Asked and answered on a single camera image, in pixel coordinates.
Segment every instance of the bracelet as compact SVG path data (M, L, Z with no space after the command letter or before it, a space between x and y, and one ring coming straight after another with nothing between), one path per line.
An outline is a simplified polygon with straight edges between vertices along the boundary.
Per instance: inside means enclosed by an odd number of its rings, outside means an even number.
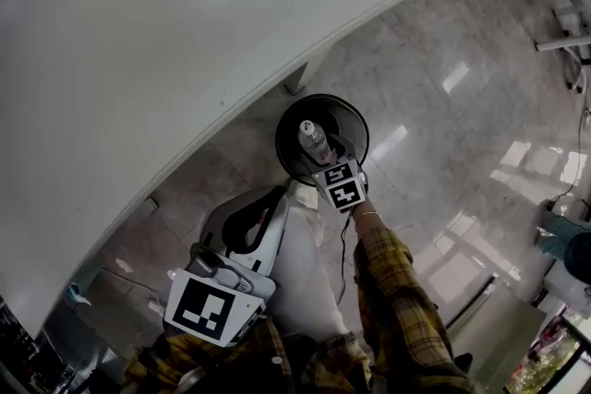
M381 215L379 215L378 212L363 212L359 218L357 219L357 221L360 221L361 219L363 219L366 215L377 215L378 217L381 218ZM355 223L355 231L357 232L357 222Z

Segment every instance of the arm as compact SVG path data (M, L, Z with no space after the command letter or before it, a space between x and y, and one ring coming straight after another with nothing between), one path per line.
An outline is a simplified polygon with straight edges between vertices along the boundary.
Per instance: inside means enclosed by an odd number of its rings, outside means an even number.
M270 317L260 318L240 343L229 348L164 323L164 334L149 348L138 350L127 365L123 392L174 394L195 382L198 392L262 392L268 386L288 392L289 364L274 364L273 357L287 359L287 354Z
M359 311L376 374L401 392L481 392L455 366L452 347L433 303L416 281L408 249L389 230L369 200L353 212Z

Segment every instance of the white table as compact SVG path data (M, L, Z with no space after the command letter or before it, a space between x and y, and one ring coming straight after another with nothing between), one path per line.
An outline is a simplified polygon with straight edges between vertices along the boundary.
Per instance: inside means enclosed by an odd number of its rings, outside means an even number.
M401 0L0 0L0 294L79 264L261 94Z

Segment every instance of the water bottle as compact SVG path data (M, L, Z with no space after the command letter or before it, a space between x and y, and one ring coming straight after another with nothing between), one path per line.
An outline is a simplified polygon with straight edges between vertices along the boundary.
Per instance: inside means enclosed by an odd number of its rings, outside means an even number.
M324 130L320 125L304 120L299 125L297 139L304 151L317 164L324 166L331 163L331 147L329 147Z

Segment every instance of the bottle cap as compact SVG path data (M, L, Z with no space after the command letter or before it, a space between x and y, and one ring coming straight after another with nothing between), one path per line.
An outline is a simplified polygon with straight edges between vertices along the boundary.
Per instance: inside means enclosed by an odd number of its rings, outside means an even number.
M304 120L301 124L299 124L299 131L309 137L314 133L314 124L309 120Z

